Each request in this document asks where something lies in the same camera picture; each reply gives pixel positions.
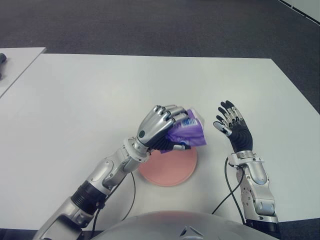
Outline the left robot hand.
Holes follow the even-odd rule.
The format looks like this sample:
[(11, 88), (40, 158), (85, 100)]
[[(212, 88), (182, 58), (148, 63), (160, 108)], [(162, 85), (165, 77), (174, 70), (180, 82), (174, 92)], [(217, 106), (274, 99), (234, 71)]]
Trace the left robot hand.
[(167, 138), (169, 130), (188, 118), (188, 113), (182, 106), (156, 105), (139, 125), (135, 142), (147, 151), (189, 150), (191, 146), (188, 144)]

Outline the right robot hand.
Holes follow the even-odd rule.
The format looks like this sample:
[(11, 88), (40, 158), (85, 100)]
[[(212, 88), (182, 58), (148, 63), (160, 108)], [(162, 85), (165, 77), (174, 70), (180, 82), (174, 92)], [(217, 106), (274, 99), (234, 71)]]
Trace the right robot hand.
[(213, 126), (230, 141), (234, 153), (253, 150), (253, 137), (239, 109), (230, 101), (222, 101), (218, 107), (221, 115)]

